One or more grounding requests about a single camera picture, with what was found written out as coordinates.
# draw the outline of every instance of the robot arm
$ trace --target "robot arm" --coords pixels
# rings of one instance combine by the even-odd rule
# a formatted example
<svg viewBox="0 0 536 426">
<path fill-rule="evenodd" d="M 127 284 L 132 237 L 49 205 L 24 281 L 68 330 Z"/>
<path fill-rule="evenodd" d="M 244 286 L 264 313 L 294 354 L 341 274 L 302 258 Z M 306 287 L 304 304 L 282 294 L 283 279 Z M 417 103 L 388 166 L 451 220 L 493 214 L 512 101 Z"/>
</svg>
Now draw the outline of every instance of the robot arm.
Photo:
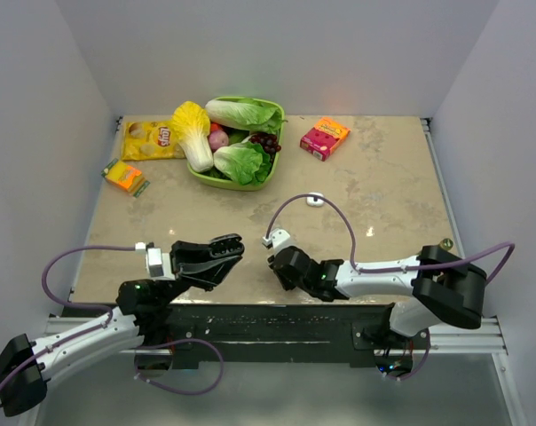
<svg viewBox="0 0 536 426">
<path fill-rule="evenodd" d="M 119 351 L 164 342 L 169 335 L 169 303 L 190 287 L 210 291 L 219 285 L 242 259 L 240 241 L 237 234 L 209 244 L 178 241 L 166 254 L 153 243 L 137 244 L 137 251 L 146 254 L 152 279 L 123 282 L 110 322 L 105 314 L 59 335 L 32 342 L 18 335 L 6 345 L 0 354 L 0 399 L 5 415 L 21 414 L 39 404 L 47 394 L 47 383 L 57 385 Z M 18 367 L 20 371 L 2 385 Z"/>
<path fill-rule="evenodd" d="M 472 264 L 433 271 L 410 266 L 460 260 L 439 246 L 425 246 L 418 256 L 390 262 L 357 264 L 357 269 L 399 268 L 399 272 L 360 273 L 346 260 L 316 262 L 299 249 L 289 233 L 275 229 L 263 244 L 272 249 L 268 265 L 286 290 L 300 288 L 324 302 L 365 295 L 412 296 L 391 307 L 388 323 L 374 338 L 410 338 L 441 322 L 460 328 L 481 326 L 486 274 Z"/>
</svg>

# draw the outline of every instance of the green basket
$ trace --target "green basket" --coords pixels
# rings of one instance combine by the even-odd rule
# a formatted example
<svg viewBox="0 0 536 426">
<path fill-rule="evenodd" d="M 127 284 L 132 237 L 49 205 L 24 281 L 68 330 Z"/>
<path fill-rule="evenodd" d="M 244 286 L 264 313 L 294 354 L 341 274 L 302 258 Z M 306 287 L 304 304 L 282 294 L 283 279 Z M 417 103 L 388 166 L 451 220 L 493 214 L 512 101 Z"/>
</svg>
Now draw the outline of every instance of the green basket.
<svg viewBox="0 0 536 426">
<path fill-rule="evenodd" d="M 216 98 L 216 100 L 239 100 L 244 99 L 244 96 L 221 96 L 220 98 Z M 284 108 L 282 108 L 280 105 L 276 104 L 275 102 L 271 102 L 269 100 L 264 99 L 254 99 L 262 104 L 270 105 L 272 107 L 277 107 L 281 114 L 282 114 L 282 120 L 286 118 L 284 113 Z M 280 130 L 278 130 L 277 136 L 278 136 L 278 142 L 281 145 L 281 135 L 282 131 L 284 130 L 284 123 L 280 126 Z M 192 175 L 194 175 L 197 179 L 201 181 L 204 185 L 214 186 L 215 188 L 221 188 L 221 189 L 231 189 L 233 191 L 259 191 L 262 188 L 264 188 L 266 185 L 268 185 L 268 182 L 272 180 L 272 176 L 274 175 L 274 172 L 276 171 L 276 166 L 278 165 L 278 159 L 280 158 L 280 153 L 276 153 L 274 156 L 274 163 L 272 165 L 272 170 L 270 170 L 270 174 L 266 178 L 266 180 L 260 184 L 260 185 L 239 185 L 236 182 L 233 182 L 232 180 L 225 180 L 225 179 L 218 179 L 216 177 L 210 177 L 206 175 L 202 175 L 201 173 L 196 172 L 191 168 L 191 165 L 189 162 L 187 162 L 187 168 L 191 172 Z"/>
</svg>

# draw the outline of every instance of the beige table surface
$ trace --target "beige table surface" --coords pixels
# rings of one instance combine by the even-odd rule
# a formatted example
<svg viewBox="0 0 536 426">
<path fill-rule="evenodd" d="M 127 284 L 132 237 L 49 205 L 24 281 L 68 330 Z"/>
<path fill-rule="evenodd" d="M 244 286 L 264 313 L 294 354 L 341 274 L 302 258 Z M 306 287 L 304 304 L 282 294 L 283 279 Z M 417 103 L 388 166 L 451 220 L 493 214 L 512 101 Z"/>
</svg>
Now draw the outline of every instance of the beige table surface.
<svg viewBox="0 0 536 426">
<path fill-rule="evenodd" d="M 123 122 L 159 120 L 127 116 Z M 289 116 L 281 137 L 280 162 L 272 182 L 253 193 L 205 186 L 185 160 L 137 162 L 151 185 L 138 199 L 103 185 L 90 244 L 133 245 L 154 241 L 169 251 L 176 240 L 206 242 L 239 233 L 243 259 L 214 291 L 192 288 L 174 303 L 321 304 L 301 290 L 284 291 L 267 266 L 260 243 L 273 212 L 298 193 L 319 192 L 350 219 L 358 237 L 358 262 L 394 260 L 422 245 L 453 238 L 428 143 L 417 117 L 336 116 L 352 129 L 345 143 L 320 162 L 299 147 L 319 119 Z M 121 132 L 113 156 L 119 156 Z M 341 218 L 329 207 L 289 205 L 276 225 L 316 260 L 347 258 L 350 239 Z M 145 259 L 135 253 L 86 252 L 75 282 L 74 302 L 114 302 L 125 280 L 147 278 Z M 392 296 L 367 296 L 348 304 L 389 303 Z"/>
</svg>

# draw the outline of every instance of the white wall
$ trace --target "white wall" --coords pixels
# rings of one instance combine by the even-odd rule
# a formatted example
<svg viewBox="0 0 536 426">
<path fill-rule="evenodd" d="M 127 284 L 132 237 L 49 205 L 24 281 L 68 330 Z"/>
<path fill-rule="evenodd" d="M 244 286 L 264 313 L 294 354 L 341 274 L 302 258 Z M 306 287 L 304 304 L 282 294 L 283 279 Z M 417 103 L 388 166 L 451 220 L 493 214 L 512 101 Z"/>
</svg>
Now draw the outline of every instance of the white wall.
<svg viewBox="0 0 536 426">
<path fill-rule="evenodd" d="M 112 119 L 52 0 L 0 1 L 0 350 L 59 312 L 45 263 L 80 245 L 109 151 Z M 76 259 L 54 270 L 65 295 Z M 0 424 L 14 424 L 4 419 Z"/>
<path fill-rule="evenodd" d="M 536 426 L 536 0 L 501 0 L 433 120 L 468 253 L 511 239 L 488 289 Z"/>
<path fill-rule="evenodd" d="M 248 94 L 432 116 L 497 0 L 57 0 L 114 111 Z"/>
</svg>

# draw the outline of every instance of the pink box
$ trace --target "pink box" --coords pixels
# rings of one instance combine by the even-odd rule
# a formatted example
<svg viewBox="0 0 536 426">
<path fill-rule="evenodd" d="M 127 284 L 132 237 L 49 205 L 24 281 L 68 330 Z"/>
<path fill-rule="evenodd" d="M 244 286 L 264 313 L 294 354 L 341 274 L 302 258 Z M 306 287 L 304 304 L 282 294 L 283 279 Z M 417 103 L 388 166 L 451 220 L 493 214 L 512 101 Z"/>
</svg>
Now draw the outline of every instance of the pink box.
<svg viewBox="0 0 536 426">
<path fill-rule="evenodd" d="M 323 117 L 310 131 L 303 135 L 300 147 L 324 162 L 342 144 L 350 132 L 350 129 L 338 122 Z"/>
</svg>

